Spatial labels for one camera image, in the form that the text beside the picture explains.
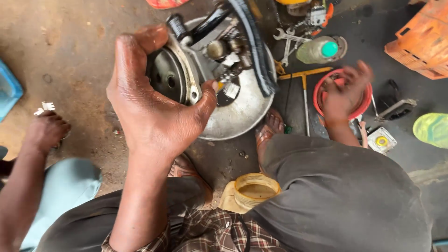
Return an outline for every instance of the hand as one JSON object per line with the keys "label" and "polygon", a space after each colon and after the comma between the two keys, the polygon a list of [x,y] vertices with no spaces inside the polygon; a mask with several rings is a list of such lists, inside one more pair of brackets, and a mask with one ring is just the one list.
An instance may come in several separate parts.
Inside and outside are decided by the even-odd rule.
{"label": "hand", "polygon": [[24,147],[37,147],[48,153],[70,131],[71,126],[55,112],[46,110],[36,116],[25,135]]}
{"label": "hand", "polygon": [[331,78],[325,80],[328,96],[323,113],[326,122],[346,123],[353,106],[359,100],[367,84],[373,79],[372,69],[362,60],[358,61],[357,69],[346,66],[340,75],[345,79],[343,87],[338,86]]}
{"label": "hand", "polygon": [[177,103],[155,91],[146,72],[146,56],[168,40],[166,26],[146,26],[116,39],[115,67],[107,87],[126,135],[129,152],[174,160],[204,130],[216,107],[217,83],[202,85],[202,99],[193,106]]}

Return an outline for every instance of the plaid shirt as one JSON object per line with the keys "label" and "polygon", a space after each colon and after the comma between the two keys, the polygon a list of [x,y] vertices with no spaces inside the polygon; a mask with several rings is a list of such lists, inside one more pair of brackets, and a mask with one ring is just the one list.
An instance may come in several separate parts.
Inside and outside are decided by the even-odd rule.
{"label": "plaid shirt", "polygon": [[[181,231],[177,237],[170,236],[168,222],[155,240],[137,250],[138,252],[202,252],[227,251],[246,252],[247,232],[250,233],[251,252],[285,252],[280,242],[262,229],[254,220],[238,213],[214,210],[191,209],[185,214]],[[103,242],[103,252],[115,252],[109,245],[109,237]]]}

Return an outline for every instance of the light blue trousers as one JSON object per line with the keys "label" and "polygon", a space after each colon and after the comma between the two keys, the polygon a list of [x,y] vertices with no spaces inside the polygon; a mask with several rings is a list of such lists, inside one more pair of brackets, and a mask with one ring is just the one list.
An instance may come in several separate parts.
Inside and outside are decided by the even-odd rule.
{"label": "light blue trousers", "polygon": [[[0,148],[0,158],[6,155]],[[88,159],[67,158],[45,170],[42,197],[20,250],[34,250],[59,216],[93,199],[101,186],[101,172]]]}

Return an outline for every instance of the green bottle cap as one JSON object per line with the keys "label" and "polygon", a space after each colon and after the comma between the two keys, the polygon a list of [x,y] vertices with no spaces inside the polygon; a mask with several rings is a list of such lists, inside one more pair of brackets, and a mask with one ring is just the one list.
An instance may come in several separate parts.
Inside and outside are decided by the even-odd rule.
{"label": "green bottle cap", "polygon": [[337,53],[338,46],[334,42],[326,42],[322,46],[322,55],[326,58],[332,57]]}

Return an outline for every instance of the dark trousers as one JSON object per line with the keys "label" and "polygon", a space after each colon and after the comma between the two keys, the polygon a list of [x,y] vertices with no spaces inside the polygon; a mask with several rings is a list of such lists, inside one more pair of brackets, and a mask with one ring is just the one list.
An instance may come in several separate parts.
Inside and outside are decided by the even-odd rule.
{"label": "dark trousers", "polygon": [[[428,252],[431,225],[420,190],[386,156],[334,141],[275,135],[262,167],[283,192],[246,215],[301,252]],[[185,208],[203,205],[195,178],[168,178],[172,232]],[[37,251],[101,251],[112,230],[121,191],[91,200],[62,215]]]}

